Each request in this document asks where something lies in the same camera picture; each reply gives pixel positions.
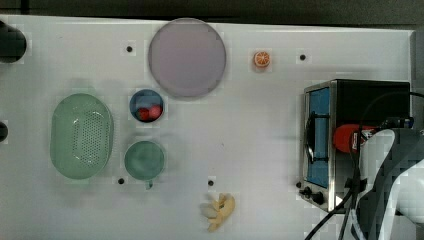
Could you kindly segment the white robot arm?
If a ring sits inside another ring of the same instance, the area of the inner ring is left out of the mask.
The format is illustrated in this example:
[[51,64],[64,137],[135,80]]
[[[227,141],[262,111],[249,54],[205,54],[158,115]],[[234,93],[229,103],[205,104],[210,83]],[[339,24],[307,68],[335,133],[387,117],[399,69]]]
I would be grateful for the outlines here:
[[423,133],[382,130],[361,146],[360,179],[365,187],[346,212],[338,240],[389,240],[401,214],[423,225]]

